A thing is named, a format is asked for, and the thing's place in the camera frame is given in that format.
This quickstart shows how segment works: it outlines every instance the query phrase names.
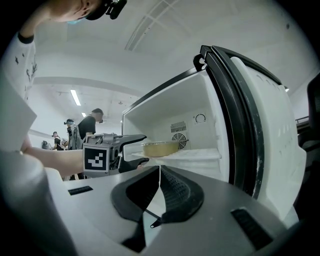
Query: white shirt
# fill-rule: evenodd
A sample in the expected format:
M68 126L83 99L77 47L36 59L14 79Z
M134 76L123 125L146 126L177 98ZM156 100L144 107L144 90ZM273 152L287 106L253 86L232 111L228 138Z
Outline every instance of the white shirt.
M32 87L37 63L33 37L23 38L18 33L13 37L0 63L0 79L7 81L26 102Z

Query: white ceiling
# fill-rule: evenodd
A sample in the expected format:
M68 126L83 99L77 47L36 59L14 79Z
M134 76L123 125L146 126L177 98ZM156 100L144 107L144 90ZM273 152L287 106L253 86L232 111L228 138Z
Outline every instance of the white ceiling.
M97 41L105 42L102 44L105 48L98 49L98 44L94 44ZM199 53L201 45L221 46L253 59L279 77L290 88L290 94L319 68L303 32L272 0L128 0L116 20L104 16L74 25L50 22L40 26L36 33L39 48L51 45L45 51L52 50L53 44L68 42L85 42L86 48L82 51L86 52L78 54L86 58L92 56L91 46L100 53L94 56L96 59L108 59L113 49L132 53L128 61L115 56L108 61L120 66L122 63L131 70L125 75L114 74L121 77L118 85L131 85L132 89L140 90L138 85L144 83L142 94L192 68L193 56ZM73 54L80 49L73 48ZM151 57L157 66L155 62L142 64L137 56L148 57L147 62ZM116 84L108 80L112 75L100 77L100 81L105 79ZM72 87L76 88L83 104L81 111L70 95ZM88 87L53 84L50 90L62 99L65 111L74 118L82 111L89 113L94 108L102 108L110 120L120 120L121 112L137 99L125 93L92 88L90 84Z

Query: ceiling light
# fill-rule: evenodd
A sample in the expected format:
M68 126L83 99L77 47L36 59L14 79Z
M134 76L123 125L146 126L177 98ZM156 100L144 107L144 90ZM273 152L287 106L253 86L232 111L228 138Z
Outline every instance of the ceiling light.
M70 90L70 92L71 92L72 97L73 97L73 99L74 99L74 101L75 101L75 104L76 104L77 106L81 106L76 91L75 91L75 90Z

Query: fan vent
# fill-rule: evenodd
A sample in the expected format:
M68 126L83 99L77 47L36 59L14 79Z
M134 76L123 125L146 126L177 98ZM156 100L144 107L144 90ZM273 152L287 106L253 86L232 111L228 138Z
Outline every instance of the fan vent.
M175 135L173 135L172 137L173 141L179 141L179 149L183 149L186 145L187 145L187 141L188 139L186 138L186 136L184 136L181 133L176 133Z
M182 132L182 131L186 131L186 130L187 130L187 126L184 121L171 124L171 132L172 133L178 133L178 132Z

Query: white shelf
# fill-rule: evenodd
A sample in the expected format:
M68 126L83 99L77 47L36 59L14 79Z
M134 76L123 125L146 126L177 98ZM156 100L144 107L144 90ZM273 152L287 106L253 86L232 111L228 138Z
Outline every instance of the white shelf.
M153 158L159 160L185 160L185 161L205 161L205 160L218 160L221 155L216 148L204 148L204 149L190 149L190 150L179 150L176 153L159 156L150 157L145 156L143 152L132 153L133 156L141 158Z

